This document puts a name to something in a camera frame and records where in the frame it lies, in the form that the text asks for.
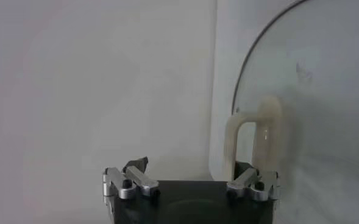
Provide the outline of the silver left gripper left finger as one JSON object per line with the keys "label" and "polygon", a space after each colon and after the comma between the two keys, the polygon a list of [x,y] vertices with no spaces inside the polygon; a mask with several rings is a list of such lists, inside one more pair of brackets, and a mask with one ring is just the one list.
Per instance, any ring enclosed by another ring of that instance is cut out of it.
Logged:
{"label": "silver left gripper left finger", "polygon": [[131,200],[140,191],[142,196],[156,198],[160,195],[157,180],[146,174],[148,157],[128,161],[122,168],[107,167],[102,173],[102,194],[104,197],[117,196],[122,200]]}

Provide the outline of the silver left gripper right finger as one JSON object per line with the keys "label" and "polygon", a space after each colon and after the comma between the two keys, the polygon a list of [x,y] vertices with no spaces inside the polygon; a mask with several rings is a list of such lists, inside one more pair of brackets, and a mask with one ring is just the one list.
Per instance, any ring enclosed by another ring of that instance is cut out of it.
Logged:
{"label": "silver left gripper right finger", "polygon": [[249,163],[236,162],[233,180],[227,182],[227,197],[233,200],[249,198],[253,201],[280,199],[280,175],[276,171],[264,171]]}

